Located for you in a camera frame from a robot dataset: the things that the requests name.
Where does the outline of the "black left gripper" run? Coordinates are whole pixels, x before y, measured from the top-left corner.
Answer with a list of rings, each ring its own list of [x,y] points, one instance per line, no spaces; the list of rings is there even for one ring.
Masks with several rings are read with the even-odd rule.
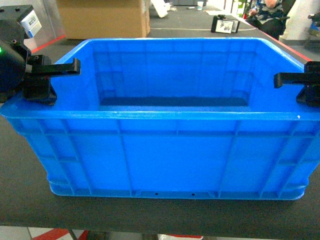
[[[29,102],[54,105],[57,94],[51,85],[50,77],[74,76],[81,74],[81,61],[73,58],[72,63],[52,64],[43,54],[29,56],[24,75],[23,97]]]

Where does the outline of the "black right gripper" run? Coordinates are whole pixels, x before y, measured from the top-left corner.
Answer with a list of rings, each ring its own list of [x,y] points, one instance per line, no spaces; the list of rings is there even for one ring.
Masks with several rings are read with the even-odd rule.
[[[273,77],[273,86],[275,89],[283,85],[304,85],[302,90],[296,96],[298,104],[308,107],[320,106],[320,62],[308,61],[304,65],[304,73],[280,72]]]

